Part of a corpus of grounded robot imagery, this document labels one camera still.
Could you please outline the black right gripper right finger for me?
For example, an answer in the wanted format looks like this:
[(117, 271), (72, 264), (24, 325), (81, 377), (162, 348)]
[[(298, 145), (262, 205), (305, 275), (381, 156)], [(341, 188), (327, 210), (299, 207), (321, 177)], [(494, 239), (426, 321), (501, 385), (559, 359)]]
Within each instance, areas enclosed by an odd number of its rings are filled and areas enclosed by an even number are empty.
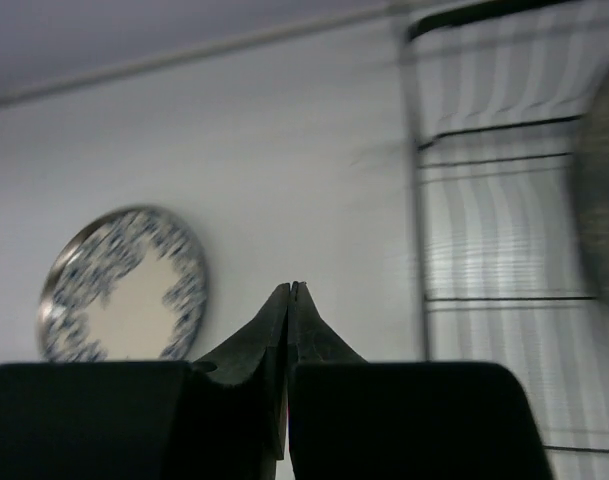
[(368, 362), (303, 282), (288, 305), (288, 429), (299, 479), (550, 479), (527, 399), (484, 361)]

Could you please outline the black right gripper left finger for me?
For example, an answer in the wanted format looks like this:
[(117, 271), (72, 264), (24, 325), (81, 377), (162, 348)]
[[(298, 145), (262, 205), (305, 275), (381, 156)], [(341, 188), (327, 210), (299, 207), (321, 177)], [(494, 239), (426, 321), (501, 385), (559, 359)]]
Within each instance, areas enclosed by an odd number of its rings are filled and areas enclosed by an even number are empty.
[(271, 479), (290, 287), (194, 362), (0, 364), (0, 479)]

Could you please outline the dark green reindeer plate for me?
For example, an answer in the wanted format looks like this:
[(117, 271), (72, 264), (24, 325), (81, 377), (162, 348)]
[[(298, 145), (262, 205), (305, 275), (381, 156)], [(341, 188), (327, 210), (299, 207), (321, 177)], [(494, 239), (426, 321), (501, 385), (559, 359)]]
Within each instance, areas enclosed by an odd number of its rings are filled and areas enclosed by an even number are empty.
[(609, 309), (609, 67), (577, 130), (569, 195), (586, 282)]

